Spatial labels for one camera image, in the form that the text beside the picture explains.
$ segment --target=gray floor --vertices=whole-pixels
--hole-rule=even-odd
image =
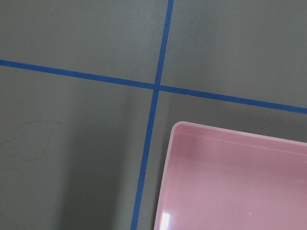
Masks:
[[[154,82],[166,0],[0,4],[0,59]],[[175,0],[162,84],[307,107],[306,15],[304,1]],[[0,229],[130,229],[151,98],[0,67]],[[181,120],[307,142],[307,115],[160,92],[139,230]]]

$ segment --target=blue grid line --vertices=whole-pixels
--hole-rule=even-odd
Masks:
[[[150,89],[150,90],[159,90],[159,91],[170,92],[170,93],[178,93],[178,94],[184,94],[184,95],[189,95],[189,96],[214,99],[218,101],[248,104],[248,105],[253,105],[253,106],[258,106],[258,107],[284,110],[284,111],[299,113],[299,114],[307,114],[307,108],[303,108],[303,107],[272,103],[272,102],[265,102],[265,101],[258,101],[258,100],[248,99],[248,98],[234,97],[234,96],[216,94],[216,93],[211,93],[211,92],[189,90],[189,89],[177,88],[177,87],[172,87],[172,86],[156,85],[156,84],[146,83],[146,82],[141,82],[141,81],[113,78],[113,77],[107,77],[107,76],[102,76],[102,75],[82,73],[82,72],[57,69],[57,68],[51,68],[51,67],[44,67],[44,66],[37,66],[37,65],[25,64],[25,63],[14,62],[14,61],[7,61],[7,60],[0,59],[0,66],[7,66],[7,67],[18,68],[18,69],[27,69],[27,70],[44,72],[44,73],[52,73],[52,74],[58,74],[58,75],[63,75],[63,76],[69,76],[69,77],[76,77],[76,78],[82,78],[82,79],[88,79],[88,80],[94,80],[94,81],[102,81],[102,82],[108,82],[108,83],[119,84],[119,85],[127,85],[127,86],[132,86],[132,87]]]
[[[150,149],[150,144],[152,140],[152,134],[153,134],[153,128],[154,128],[153,127],[154,118],[155,118],[155,113],[157,109],[157,103],[158,103],[158,97],[159,97],[159,86],[161,84],[163,65],[164,65],[164,59],[165,59],[165,53],[166,53],[166,46],[167,46],[167,40],[168,40],[168,34],[169,34],[169,27],[170,27],[171,18],[172,18],[173,5],[174,5],[174,0],[169,0],[167,4],[165,23],[164,23],[163,35],[162,35],[162,41],[161,41],[161,47],[160,47],[160,54],[159,54],[157,71],[156,71],[155,82],[154,82],[156,88],[153,90],[153,97],[152,97],[152,103],[150,106],[150,112],[149,112],[149,117],[148,117],[148,125],[147,125],[147,131],[146,131],[146,137],[145,137],[145,143],[144,143],[144,149],[143,149],[143,155],[142,155],[142,161],[141,161],[138,187],[137,187],[137,191],[135,195],[135,202],[134,202],[132,221],[131,221],[131,230],[137,230],[137,227],[138,227],[138,221],[139,221],[139,215],[140,215],[140,209],[141,209],[141,201],[142,201],[146,169],[147,169],[147,163],[148,163],[148,155],[149,155],[149,149]]]

